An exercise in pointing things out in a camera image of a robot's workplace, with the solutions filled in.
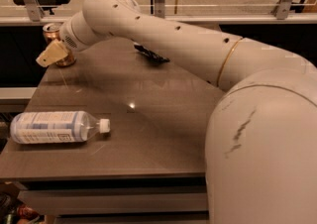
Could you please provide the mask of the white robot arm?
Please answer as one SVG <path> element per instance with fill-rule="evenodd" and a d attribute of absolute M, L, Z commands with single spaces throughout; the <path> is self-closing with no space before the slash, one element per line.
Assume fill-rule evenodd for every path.
<path fill-rule="evenodd" d="M 317 224 L 317 71 L 280 48 L 140 12 L 134 0 L 84 0 L 38 56 L 48 66 L 114 37 L 224 91 L 206 132 L 211 224 Z"/>

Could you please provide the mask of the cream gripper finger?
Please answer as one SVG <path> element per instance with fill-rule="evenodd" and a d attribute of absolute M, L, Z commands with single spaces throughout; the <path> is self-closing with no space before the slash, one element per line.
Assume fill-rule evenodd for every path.
<path fill-rule="evenodd" d="M 42 67 L 56 63 L 60 66 L 67 66 L 68 49 L 62 41 L 55 39 L 52 40 L 46 49 L 36 58 L 36 62 Z"/>

